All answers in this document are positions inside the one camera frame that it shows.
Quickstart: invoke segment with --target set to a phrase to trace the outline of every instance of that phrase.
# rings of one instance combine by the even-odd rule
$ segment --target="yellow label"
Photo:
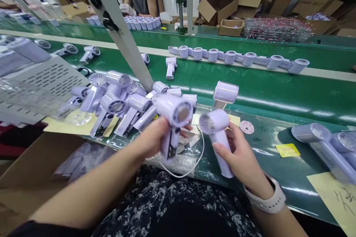
[[[281,157],[300,156],[300,153],[294,144],[277,144],[276,148]]]
[[[240,126],[240,117],[236,117],[236,116],[233,116],[233,115],[230,115],[230,114],[227,114],[230,118],[230,122],[234,123],[236,126]]]
[[[356,185],[341,183],[330,172],[307,176],[348,237],[356,236]]]

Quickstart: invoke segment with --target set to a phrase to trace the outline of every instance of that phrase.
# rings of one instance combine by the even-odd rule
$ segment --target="white smartwatch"
[[[245,185],[244,189],[252,205],[266,213],[277,214],[283,208],[284,203],[286,201],[286,196],[282,192],[279,183],[274,178],[267,175],[266,177],[274,185],[274,194],[270,199],[263,200],[253,195],[246,189]]]

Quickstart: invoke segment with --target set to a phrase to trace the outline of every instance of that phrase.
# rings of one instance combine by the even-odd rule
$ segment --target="cardboard box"
[[[292,0],[272,0],[266,12],[268,14],[283,16],[291,1]]]
[[[356,29],[340,29],[337,36],[356,37]]]
[[[232,15],[233,18],[246,19],[255,17],[262,0],[238,0],[237,11]]]
[[[303,17],[323,12],[339,18],[352,10],[355,5],[356,0],[300,0],[292,12]]]
[[[232,15],[238,6],[238,0],[201,0],[198,11],[209,25],[217,25]]]
[[[43,133],[6,170],[0,177],[0,236],[24,223],[67,185],[52,175],[84,142],[71,134]]]
[[[219,27],[219,35],[239,37],[243,28],[244,20],[222,20]]]
[[[71,4],[62,6],[62,9],[64,13],[67,14],[67,16],[71,16],[71,17],[78,16],[78,17],[86,18],[92,16],[88,10],[88,5],[86,3],[78,2],[76,3],[76,5],[78,6],[78,9],[75,9]]]

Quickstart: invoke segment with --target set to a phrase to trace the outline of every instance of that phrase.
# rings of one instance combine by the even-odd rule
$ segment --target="circular sticker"
[[[240,129],[246,134],[253,134],[253,132],[255,131],[255,128],[253,127],[251,122],[246,120],[240,122]]]

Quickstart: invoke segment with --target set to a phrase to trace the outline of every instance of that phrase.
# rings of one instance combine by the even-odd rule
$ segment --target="charging cable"
[[[184,178],[184,177],[188,176],[188,175],[197,167],[197,165],[199,164],[201,158],[203,157],[204,148],[205,148],[204,136],[203,136],[203,133],[201,132],[201,129],[200,129],[200,127],[199,127],[198,125],[197,125],[197,128],[198,128],[198,131],[199,131],[200,134],[201,134],[201,138],[203,139],[203,149],[201,150],[201,155],[200,155],[198,161],[195,163],[194,167],[193,167],[190,171],[188,171],[187,173],[185,173],[184,175],[182,175],[182,176],[177,176],[177,175],[173,174],[172,172],[170,172],[170,171],[163,165],[163,163],[162,163],[161,161],[159,161],[159,160],[154,156],[155,160],[157,160],[157,162],[163,167],[163,169],[164,169],[165,171],[167,171],[169,174],[171,174],[173,177],[176,177],[176,178]]]

